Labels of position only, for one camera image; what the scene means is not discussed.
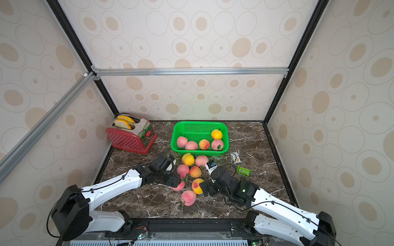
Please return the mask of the pink peach with leaf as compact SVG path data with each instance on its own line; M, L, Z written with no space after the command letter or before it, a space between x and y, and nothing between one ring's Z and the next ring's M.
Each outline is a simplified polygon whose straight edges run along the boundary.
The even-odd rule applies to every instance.
M184 187L185 187L185 182L181 181L180 184L177 187L175 187L175 188L171 187L171 189L174 190L174 191L181 191L182 189L184 189Z

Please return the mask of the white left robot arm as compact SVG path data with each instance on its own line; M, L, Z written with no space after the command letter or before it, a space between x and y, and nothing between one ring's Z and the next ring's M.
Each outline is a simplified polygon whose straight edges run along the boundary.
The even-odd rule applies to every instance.
M146 184L163 184L176 188L182 181L174 171L176 159L158 155L148 163L134 165L125 173L107 181L79 188L69 186L50 212L62 241L71 241L84 233L108 232L114 236L128 236L132 220L124 211L96 210L108 200Z

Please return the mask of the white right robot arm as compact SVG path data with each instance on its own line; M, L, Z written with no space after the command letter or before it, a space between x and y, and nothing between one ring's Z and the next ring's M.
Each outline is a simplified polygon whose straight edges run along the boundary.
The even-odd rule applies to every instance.
M337 244L336 229L329 214L294 207L250 181L237 180L214 162L208 162L205 168L210 180L200 184L204 196L222 194L230 205L248 211L245 223L253 231L298 246Z

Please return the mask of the yellow red peach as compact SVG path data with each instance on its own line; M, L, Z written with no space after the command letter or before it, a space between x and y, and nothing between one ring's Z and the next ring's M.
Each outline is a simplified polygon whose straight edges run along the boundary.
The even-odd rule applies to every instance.
M196 178L193 183L192 183L192 190L195 192L195 194L203 194L202 188L200 187L200 184L203 183L204 180L201 178Z

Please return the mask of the yellow peach front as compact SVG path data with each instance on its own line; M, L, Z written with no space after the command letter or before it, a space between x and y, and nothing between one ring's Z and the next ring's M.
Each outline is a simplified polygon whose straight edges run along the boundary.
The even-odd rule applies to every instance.
M220 131L220 130L218 130L218 129L214 129L214 130L211 132L211 137L212 137L213 139L215 139L215 140L217 140L217 139L222 139L222 138L223 138L223 133L222 133L222 131Z

